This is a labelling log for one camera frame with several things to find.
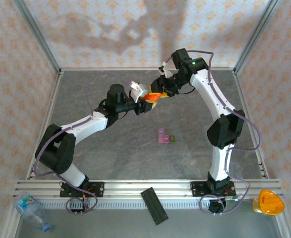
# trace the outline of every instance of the patterned wallpaper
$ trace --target patterned wallpaper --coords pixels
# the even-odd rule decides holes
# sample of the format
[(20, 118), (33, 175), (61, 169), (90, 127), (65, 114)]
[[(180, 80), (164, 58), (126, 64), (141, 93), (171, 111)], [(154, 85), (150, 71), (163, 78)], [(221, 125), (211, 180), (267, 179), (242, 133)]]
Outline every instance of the patterned wallpaper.
[(282, 0), (239, 79), (269, 173), (281, 179), (291, 212), (291, 0)]
[(0, 233), (24, 179), (55, 73), (12, 0), (0, 0)]
[(61, 67), (159, 66), (180, 48), (234, 67), (269, 0), (26, 2)]

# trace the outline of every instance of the bottle label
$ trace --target bottle label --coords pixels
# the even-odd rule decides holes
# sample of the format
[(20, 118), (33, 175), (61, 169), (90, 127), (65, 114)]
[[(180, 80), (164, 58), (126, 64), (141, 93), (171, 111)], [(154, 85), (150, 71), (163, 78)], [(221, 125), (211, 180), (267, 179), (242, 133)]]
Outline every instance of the bottle label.
[(34, 203), (37, 203), (34, 197), (32, 196), (23, 197), (23, 199), (18, 202), (15, 208), (22, 215), (22, 213), (27, 210), (29, 205)]

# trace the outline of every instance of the plastic water bottle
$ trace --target plastic water bottle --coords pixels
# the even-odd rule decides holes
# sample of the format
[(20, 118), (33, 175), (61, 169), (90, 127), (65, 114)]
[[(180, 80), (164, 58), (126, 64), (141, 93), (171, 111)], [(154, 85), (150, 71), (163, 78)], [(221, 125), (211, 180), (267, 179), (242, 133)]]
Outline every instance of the plastic water bottle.
[(26, 222), (41, 229), (42, 232), (46, 232), (51, 227), (47, 222), (44, 209), (33, 196), (23, 194), (16, 197), (15, 208)]

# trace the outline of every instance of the metal corner post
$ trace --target metal corner post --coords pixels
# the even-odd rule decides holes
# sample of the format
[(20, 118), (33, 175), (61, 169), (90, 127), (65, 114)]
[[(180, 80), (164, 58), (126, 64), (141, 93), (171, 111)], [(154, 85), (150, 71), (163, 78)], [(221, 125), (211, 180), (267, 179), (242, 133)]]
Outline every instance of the metal corner post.
[(30, 10), (28, 9), (25, 1), (24, 0), (13, 0), (13, 1), (15, 2), (16, 7), (20, 11), (20, 13), (23, 16), (24, 20), (26, 21), (27, 25), (31, 29), (34, 37), (36, 38), (38, 44), (42, 48), (46, 58), (48, 59), (48, 61), (51, 64), (53, 70), (55, 71), (56, 74), (58, 74), (60, 71), (60, 67), (59, 67), (53, 53), (51, 52), (43, 34), (41, 33), (40, 28), (36, 24)]
[(238, 75), (242, 71), (247, 59), (251, 55), (252, 50), (254, 49), (256, 43), (260, 39), (265, 27), (267, 26), (270, 19), (274, 15), (280, 2), (281, 2), (281, 0), (270, 0), (268, 5), (266, 6), (261, 20), (259, 21), (259, 23), (258, 23), (257, 27), (255, 28), (250, 40), (246, 44), (246, 47), (244, 48), (240, 58), (238, 59), (236, 65), (234, 67), (234, 73), (236, 75)]

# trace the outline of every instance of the bottle cap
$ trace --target bottle cap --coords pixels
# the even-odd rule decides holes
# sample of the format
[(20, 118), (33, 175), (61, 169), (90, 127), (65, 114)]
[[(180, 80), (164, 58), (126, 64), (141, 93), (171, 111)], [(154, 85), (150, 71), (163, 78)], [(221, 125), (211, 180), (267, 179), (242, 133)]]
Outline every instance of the bottle cap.
[(51, 228), (51, 225), (50, 224), (46, 224), (42, 227), (42, 232), (46, 232), (48, 231), (49, 229)]

